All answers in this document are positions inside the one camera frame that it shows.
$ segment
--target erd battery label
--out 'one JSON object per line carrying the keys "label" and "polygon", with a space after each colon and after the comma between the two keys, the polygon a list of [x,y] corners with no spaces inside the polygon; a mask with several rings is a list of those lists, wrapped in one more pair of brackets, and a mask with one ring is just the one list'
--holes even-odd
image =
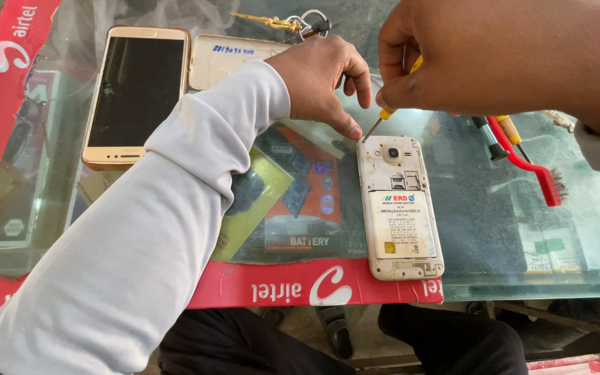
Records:
{"label": "erd battery label", "polygon": [[369,192],[377,258],[434,258],[423,192]]}

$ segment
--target phone case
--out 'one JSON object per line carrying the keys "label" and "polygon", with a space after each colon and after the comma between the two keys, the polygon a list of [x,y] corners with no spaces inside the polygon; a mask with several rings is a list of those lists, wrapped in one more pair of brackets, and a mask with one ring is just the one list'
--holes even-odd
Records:
{"label": "phone case", "polygon": [[221,35],[197,35],[189,60],[189,85],[207,90],[240,69],[249,60],[265,60],[290,48],[290,44]]}
{"label": "phone case", "polygon": [[420,143],[373,136],[356,152],[367,252],[379,280],[418,280],[444,270]]}

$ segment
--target disassembled phone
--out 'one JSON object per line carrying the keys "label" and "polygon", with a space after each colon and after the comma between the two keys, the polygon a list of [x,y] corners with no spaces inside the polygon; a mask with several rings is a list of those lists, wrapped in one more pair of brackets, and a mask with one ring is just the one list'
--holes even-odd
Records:
{"label": "disassembled phone", "polygon": [[89,116],[82,159],[91,169],[127,169],[143,145],[187,93],[185,30],[113,26]]}
{"label": "disassembled phone", "polygon": [[356,144],[369,268],[379,280],[443,274],[427,170],[420,142],[373,136]]}

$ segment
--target handwritten phone number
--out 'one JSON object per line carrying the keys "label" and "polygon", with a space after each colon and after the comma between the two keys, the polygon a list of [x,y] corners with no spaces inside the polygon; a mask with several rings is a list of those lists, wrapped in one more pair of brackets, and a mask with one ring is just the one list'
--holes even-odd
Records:
{"label": "handwritten phone number", "polygon": [[253,49],[242,49],[242,48],[230,48],[221,45],[216,45],[212,48],[213,52],[223,52],[223,53],[244,53],[245,55],[253,55]]}

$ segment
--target gold key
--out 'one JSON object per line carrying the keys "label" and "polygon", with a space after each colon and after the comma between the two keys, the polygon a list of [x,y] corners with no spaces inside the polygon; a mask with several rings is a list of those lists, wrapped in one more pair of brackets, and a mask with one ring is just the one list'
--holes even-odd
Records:
{"label": "gold key", "polygon": [[272,18],[256,17],[254,15],[246,15],[246,14],[233,13],[233,12],[231,12],[231,15],[235,15],[235,16],[247,18],[247,19],[252,19],[254,21],[259,21],[260,23],[262,23],[265,26],[274,27],[275,29],[288,30],[292,33],[295,33],[296,31],[300,31],[303,29],[303,25],[301,25],[297,19],[294,19],[293,22],[290,22],[286,19],[279,19],[277,17],[272,17]]}

